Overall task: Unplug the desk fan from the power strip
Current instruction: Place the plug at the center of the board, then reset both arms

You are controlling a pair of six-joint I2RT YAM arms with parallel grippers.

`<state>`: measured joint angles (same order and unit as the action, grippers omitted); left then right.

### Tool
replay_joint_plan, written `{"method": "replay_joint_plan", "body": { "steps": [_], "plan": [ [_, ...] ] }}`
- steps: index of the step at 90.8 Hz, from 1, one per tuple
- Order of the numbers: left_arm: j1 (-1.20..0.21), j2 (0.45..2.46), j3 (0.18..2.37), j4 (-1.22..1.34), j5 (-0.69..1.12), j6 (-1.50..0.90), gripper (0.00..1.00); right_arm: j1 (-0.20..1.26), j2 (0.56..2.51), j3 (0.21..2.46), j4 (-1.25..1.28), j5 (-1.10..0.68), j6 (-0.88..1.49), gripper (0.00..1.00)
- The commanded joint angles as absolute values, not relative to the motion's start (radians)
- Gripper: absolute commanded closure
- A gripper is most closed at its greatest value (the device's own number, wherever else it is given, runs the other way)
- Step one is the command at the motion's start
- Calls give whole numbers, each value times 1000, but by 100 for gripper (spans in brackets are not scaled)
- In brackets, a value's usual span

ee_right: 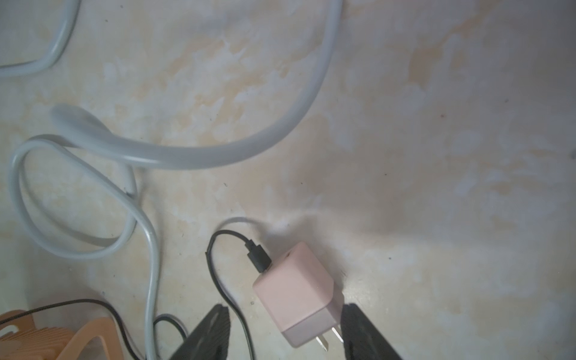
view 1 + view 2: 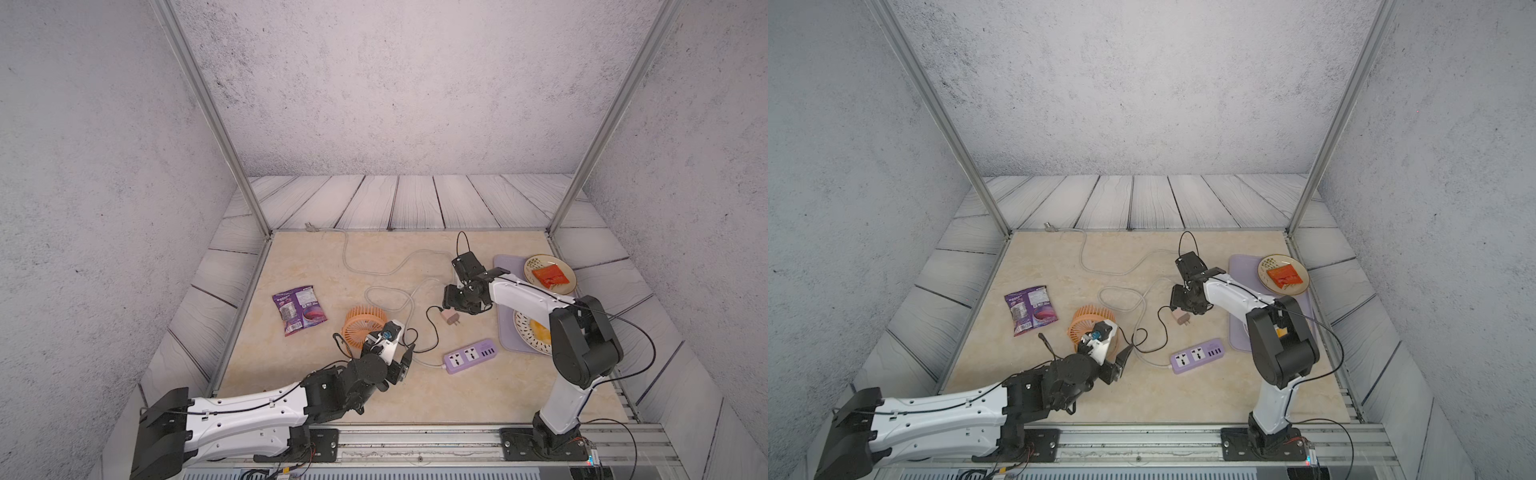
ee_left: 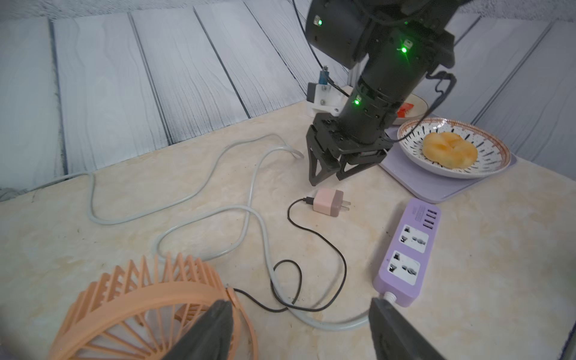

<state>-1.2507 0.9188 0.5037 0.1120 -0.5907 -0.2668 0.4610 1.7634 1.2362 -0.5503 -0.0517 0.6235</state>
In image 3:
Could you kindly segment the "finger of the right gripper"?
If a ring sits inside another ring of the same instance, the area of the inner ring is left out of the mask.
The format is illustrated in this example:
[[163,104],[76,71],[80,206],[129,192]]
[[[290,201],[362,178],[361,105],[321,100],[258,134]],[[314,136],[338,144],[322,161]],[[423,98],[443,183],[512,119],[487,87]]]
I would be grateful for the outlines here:
[[341,169],[341,152],[333,155],[329,149],[322,150],[318,145],[308,145],[309,156],[309,182],[317,186],[327,178],[337,174]]
[[382,160],[386,158],[386,156],[386,150],[343,154],[339,159],[340,169],[336,176],[339,180],[347,179],[357,173],[380,164]]

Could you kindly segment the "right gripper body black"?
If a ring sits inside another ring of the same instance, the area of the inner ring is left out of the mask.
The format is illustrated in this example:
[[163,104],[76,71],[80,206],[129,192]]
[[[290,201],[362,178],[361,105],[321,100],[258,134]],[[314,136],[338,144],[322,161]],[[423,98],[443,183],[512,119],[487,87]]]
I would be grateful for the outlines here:
[[340,129],[337,117],[329,113],[318,113],[307,134],[308,145],[318,145],[322,150],[329,149],[333,155],[336,155],[337,150],[341,155],[376,150],[386,150],[388,154],[393,147],[393,142],[382,134],[376,138],[375,142],[362,144]]

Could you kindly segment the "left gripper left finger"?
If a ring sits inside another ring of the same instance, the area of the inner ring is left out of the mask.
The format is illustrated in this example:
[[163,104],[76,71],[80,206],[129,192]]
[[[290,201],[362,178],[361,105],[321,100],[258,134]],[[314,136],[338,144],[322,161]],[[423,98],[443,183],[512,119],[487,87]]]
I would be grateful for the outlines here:
[[167,352],[163,360],[227,359],[233,330],[232,303],[218,300]]

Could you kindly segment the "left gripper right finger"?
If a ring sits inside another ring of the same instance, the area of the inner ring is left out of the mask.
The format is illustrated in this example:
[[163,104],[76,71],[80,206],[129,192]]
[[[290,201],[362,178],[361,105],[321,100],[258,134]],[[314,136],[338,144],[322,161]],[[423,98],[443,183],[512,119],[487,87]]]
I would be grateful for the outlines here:
[[391,302],[383,298],[372,298],[368,320],[377,359],[446,359],[401,315]]

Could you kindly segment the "pink USB plug adapter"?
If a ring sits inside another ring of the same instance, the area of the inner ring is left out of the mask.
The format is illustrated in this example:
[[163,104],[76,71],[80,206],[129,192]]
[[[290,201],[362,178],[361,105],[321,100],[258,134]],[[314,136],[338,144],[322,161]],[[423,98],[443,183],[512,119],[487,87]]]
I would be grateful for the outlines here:
[[315,212],[331,217],[337,217],[342,211],[350,210],[350,202],[344,200],[344,192],[331,188],[320,188],[313,198],[312,206]]

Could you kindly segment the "purple power strip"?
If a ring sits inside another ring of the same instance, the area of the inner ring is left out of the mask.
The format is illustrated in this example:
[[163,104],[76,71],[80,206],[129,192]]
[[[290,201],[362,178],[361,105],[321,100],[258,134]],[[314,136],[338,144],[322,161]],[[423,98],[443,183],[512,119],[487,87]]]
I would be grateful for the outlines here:
[[385,299],[407,308],[419,297],[441,214],[420,199],[408,202],[373,279],[374,289]]

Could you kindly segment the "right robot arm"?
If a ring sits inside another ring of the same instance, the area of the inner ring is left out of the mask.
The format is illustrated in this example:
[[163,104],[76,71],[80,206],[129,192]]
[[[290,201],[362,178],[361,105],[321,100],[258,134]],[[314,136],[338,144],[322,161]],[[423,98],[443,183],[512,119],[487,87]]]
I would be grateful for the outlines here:
[[339,115],[317,114],[306,135],[309,181],[346,179],[378,165],[392,149],[386,130],[423,80],[448,80],[455,38],[446,25],[461,3],[313,1],[307,42],[346,68],[364,69]]

